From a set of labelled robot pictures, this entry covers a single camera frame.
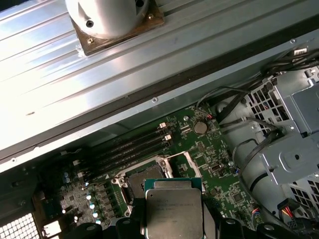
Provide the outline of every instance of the ventilation grille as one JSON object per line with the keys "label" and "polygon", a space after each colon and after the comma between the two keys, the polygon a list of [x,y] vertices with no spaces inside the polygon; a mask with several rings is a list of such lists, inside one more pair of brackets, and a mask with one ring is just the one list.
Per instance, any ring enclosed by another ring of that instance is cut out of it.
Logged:
{"label": "ventilation grille", "polygon": [[0,227],[1,239],[39,239],[32,214],[29,213]]}
{"label": "ventilation grille", "polygon": [[302,191],[302,190],[297,189],[297,188],[293,188],[293,187],[290,187],[290,188],[291,188],[291,191],[293,192],[297,202],[299,202],[300,204],[302,204],[306,207],[309,207],[309,208],[314,207],[307,192]]}
{"label": "ventilation grille", "polygon": [[319,183],[317,182],[313,182],[308,180],[308,183],[311,187],[311,190],[313,191],[314,194],[312,194],[312,197],[314,199],[314,201],[316,202],[316,206],[319,209]]}
{"label": "ventilation grille", "polygon": [[[265,120],[272,124],[289,120],[277,91],[268,90],[269,88],[273,88],[273,84],[270,82],[257,88],[248,95],[248,104],[254,116],[257,119]],[[270,131],[263,125],[260,125],[260,128],[264,134]]]}

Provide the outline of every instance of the black cable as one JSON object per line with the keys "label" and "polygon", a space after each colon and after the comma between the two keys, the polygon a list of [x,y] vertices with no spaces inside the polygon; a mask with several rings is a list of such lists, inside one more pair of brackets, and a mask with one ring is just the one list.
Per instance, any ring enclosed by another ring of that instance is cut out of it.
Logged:
{"label": "black cable", "polygon": [[256,145],[258,145],[258,142],[257,142],[254,138],[250,138],[250,139],[248,139],[248,140],[245,140],[245,141],[239,143],[238,145],[236,145],[236,146],[234,147],[233,154],[232,154],[232,160],[233,160],[233,162],[235,163],[235,165],[236,165],[237,168],[239,168],[239,167],[238,167],[238,163],[236,162],[236,158],[235,158],[236,151],[237,151],[237,149],[238,149],[240,146],[242,146],[242,145],[244,145],[244,144],[248,144],[248,143],[250,143],[250,142],[254,142]]}
{"label": "black cable", "polygon": [[283,228],[291,231],[291,229],[282,221],[280,221],[275,215],[273,215],[267,208],[265,208],[255,197],[254,195],[249,191],[247,185],[244,182],[244,179],[242,178],[242,176],[238,176],[238,180],[242,186],[242,188],[244,189],[244,191],[258,204],[258,207],[260,209],[260,211],[268,214],[270,217],[272,217],[274,219],[274,221],[276,221],[279,225],[281,225]]}
{"label": "black cable", "polygon": [[199,109],[199,105],[200,103],[202,103],[206,98],[210,97],[212,94],[216,93],[216,91],[219,91],[221,89],[229,89],[229,90],[233,90],[233,91],[238,91],[238,92],[241,92],[242,94],[244,93],[245,95],[249,93],[249,91],[246,91],[246,90],[242,90],[242,89],[238,89],[238,88],[233,88],[233,87],[229,87],[229,86],[220,86],[220,87],[217,87],[215,89],[213,89],[212,91],[208,92],[206,95],[204,95],[202,98],[200,98],[200,100],[197,102],[196,104],[196,110],[198,112],[201,112],[202,114],[206,115],[206,116],[209,116],[208,113],[206,113],[205,111],[202,111]]}
{"label": "black cable", "polygon": [[259,183],[260,180],[263,178],[266,178],[268,176],[267,173],[263,173],[262,175],[259,175],[254,182],[250,185],[249,191],[253,192],[254,188],[256,187],[257,183]]}
{"label": "black cable", "polygon": [[244,164],[241,167],[240,171],[239,171],[239,176],[241,176],[243,174],[243,172],[245,171],[246,167],[248,166],[248,164],[251,162],[251,160],[256,156],[257,153],[259,153],[262,149],[264,149],[265,147],[267,147],[270,143],[272,143],[275,139],[277,139],[279,137],[279,132],[276,131],[272,131],[268,134],[268,136],[260,143],[258,144],[253,151],[251,151],[245,158]]}

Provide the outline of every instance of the wire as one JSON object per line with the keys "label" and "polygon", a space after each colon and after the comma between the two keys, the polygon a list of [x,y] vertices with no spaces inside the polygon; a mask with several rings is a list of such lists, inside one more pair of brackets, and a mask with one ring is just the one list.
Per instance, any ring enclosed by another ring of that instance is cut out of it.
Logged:
{"label": "wire", "polygon": [[252,226],[253,226],[253,230],[256,230],[256,220],[255,220],[255,217],[257,216],[257,215],[259,215],[260,214],[260,212],[255,212],[255,213],[252,213],[252,215],[251,215],[251,224],[252,224]]}
{"label": "wire", "polygon": [[255,197],[254,195],[249,191],[247,185],[244,182],[244,179],[242,178],[242,176],[238,176],[238,180],[242,186],[242,188],[245,190],[245,192],[258,204],[259,210],[262,210],[262,212],[268,214],[270,217],[272,217],[274,219],[274,221],[276,221],[276,223],[278,223],[279,225],[281,225],[282,227],[284,227],[285,229],[291,231],[291,229],[282,221],[280,221],[275,215],[273,215],[267,208],[265,208]]}
{"label": "wire", "polygon": [[223,124],[220,125],[220,127],[221,128],[225,128],[225,127],[234,126],[234,125],[237,125],[239,123],[245,122],[247,120],[248,121],[254,121],[254,122],[258,123],[258,124],[261,124],[261,125],[269,128],[270,130],[276,130],[277,129],[277,127],[274,126],[273,124],[267,123],[267,122],[265,122],[265,121],[263,121],[261,119],[256,119],[256,118],[253,118],[253,117],[242,117],[241,119],[236,119],[236,120],[234,120],[232,122],[229,122],[229,123],[223,123]]}
{"label": "wire", "polygon": [[282,209],[281,210],[284,214],[286,214],[288,217],[290,217],[290,215],[284,210],[284,209]]}
{"label": "wire", "polygon": [[254,209],[251,213],[254,214],[255,212],[259,212],[259,208]]}
{"label": "wire", "polygon": [[238,89],[238,88],[234,88],[234,87],[229,87],[229,86],[220,86],[220,87],[217,87],[215,89],[213,89],[212,91],[208,92],[206,95],[204,95],[202,98],[200,98],[200,100],[197,102],[196,104],[196,110],[202,114],[204,114],[205,116],[207,117],[211,117],[210,114],[208,114],[207,112],[205,111],[202,111],[199,109],[199,105],[200,103],[202,103],[206,98],[210,97],[212,94],[216,93],[217,91],[221,90],[221,89],[229,89],[229,90],[234,90],[234,91],[238,91],[238,92],[242,92],[242,93],[245,93],[248,94],[250,93],[250,91],[246,91],[246,90],[242,90],[242,89]]}
{"label": "wire", "polygon": [[233,154],[232,154],[232,160],[233,162],[235,163],[235,165],[238,167],[238,164],[236,163],[235,161],[235,154],[236,154],[236,151],[238,150],[238,148],[242,145],[245,145],[245,144],[248,144],[250,142],[254,142],[256,145],[258,145],[257,141],[254,139],[254,138],[250,138],[248,140],[245,140],[241,143],[239,143],[238,145],[235,146],[234,150],[233,150]]}
{"label": "wire", "polygon": [[253,151],[251,151],[245,158],[244,165],[241,167],[239,171],[239,176],[241,176],[246,169],[247,165],[251,162],[251,160],[256,156],[257,153],[259,153],[263,148],[268,146],[270,143],[272,143],[275,139],[277,139],[279,136],[279,133],[276,131],[272,131],[268,134],[268,136],[260,143],[258,144]]}
{"label": "wire", "polygon": [[290,216],[291,218],[294,217],[294,215],[293,215],[293,213],[290,211],[290,208],[289,208],[289,207],[286,207],[286,212],[289,214],[289,216]]}
{"label": "wire", "polygon": [[250,185],[250,188],[249,188],[249,191],[253,191],[254,188],[256,187],[257,183],[259,183],[260,180],[262,180],[263,178],[266,178],[268,177],[268,174],[267,173],[263,173],[261,175],[259,175],[255,180],[254,182]]}

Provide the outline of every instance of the integrated circuit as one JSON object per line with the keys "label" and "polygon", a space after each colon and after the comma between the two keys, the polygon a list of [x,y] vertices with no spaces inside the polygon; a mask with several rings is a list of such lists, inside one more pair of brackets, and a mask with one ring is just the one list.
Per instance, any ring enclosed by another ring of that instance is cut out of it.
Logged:
{"label": "integrated circuit", "polygon": [[235,203],[239,203],[240,201],[243,200],[243,197],[241,196],[240,193],[237,193],[237,194],[233,195],[233,199],[234,199]]}

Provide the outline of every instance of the screw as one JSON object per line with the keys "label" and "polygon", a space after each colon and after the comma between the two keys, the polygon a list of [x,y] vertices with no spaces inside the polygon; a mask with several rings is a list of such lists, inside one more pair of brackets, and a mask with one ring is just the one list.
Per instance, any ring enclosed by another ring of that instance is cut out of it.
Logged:
{"label": "screw", "polygon": [[88,44],[92,44],[94,42],[94,40],[92,39],[92,38],[89,38],[88,40],[87,40],[87,43]]}
{"label": "screw", "polygon": [[227,219],[227,220],[226,220],[226,223],[229,224],[229,225],[234,225],[234,224],[236,224],[236,222],[235,222],[234,220],[232,220],[232,219]]}
{"label": "screw", "polygon": [[229,166],[229,167],[234,166],[234,161],[229,161],[229,162],[228,162],[228,166]]}
{"label": "screw", "polygon": [[264,228],[269,231],[273,231],[275,229],[272,225],[264,225]]}

